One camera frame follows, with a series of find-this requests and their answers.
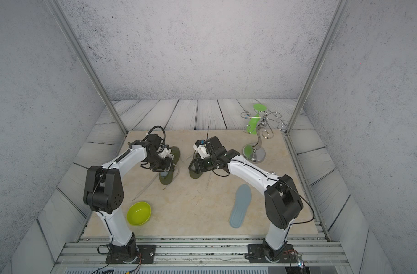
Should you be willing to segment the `olive green shoe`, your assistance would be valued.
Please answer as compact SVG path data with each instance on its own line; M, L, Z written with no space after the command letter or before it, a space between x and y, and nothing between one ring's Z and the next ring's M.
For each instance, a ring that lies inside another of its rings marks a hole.
M202 159L197 152L194 153L193 158L189 164L189 174L193 179L198 179L202 176L201 171Z
M136 194L133 200L136 200L142 196L142 194L156 181L159 179L160 183L164 186L170 185L174 180L174 173L177 170L177 173L179 173L179 168L177 167L177 163L181 157L181 152L178 147L173 146L170 148L170 154L167 156L172 160L171 166L168 171L162 171L158 175L155 175L154 178L146 185L144 186L141 191Z

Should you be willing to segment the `grey blue insole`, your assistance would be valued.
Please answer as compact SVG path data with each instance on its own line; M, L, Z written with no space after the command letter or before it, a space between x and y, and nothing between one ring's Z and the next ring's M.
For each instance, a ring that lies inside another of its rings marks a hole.
M235 202L229 218L232 228L240 228L243 225L251 199L250 187L247 184L239 186L235 193Z

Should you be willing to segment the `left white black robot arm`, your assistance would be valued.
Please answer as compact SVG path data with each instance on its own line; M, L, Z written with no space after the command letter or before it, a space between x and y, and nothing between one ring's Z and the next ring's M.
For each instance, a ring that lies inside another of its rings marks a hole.
M160 183L172 183L179 148L166 144L166 132L162 126L152 127L141 140L128 144L128 149L115 159L101 166L87 169L83 201L100 217L108 230L111 261L132 263L138 258L135 235L129 229L121 209L124 201L122 179L134 166L140 164L159 175Z

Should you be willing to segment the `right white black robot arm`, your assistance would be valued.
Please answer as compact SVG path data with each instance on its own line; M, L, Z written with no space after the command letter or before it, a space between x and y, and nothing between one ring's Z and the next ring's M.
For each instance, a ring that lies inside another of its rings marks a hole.
M260 255L246 255L249 261L265 258L277 263L287 253L287 236L292 226L307 224L315 220L311 204L297 190L292 177L282 177L267 172L247 161L236 150L222 151L220 154L193 152L189 164L189 174L198 179L205 172L223 170L226 177L233 175L254 187L264 197L266 217L270 227L262 245Z

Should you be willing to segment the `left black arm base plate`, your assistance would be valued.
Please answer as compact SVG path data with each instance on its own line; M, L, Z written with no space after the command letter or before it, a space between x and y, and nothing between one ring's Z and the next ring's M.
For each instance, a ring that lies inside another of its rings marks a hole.
M153 264L156 245L134 245L118 247L111 245L106 264Z

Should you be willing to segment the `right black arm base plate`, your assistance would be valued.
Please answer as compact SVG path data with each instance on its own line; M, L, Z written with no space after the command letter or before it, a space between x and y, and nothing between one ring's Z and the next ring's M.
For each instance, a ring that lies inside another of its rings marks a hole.
M293 245L285 244L278 250L272 250L267 244L249 244L244 258L250 263L288 263L298 262Z

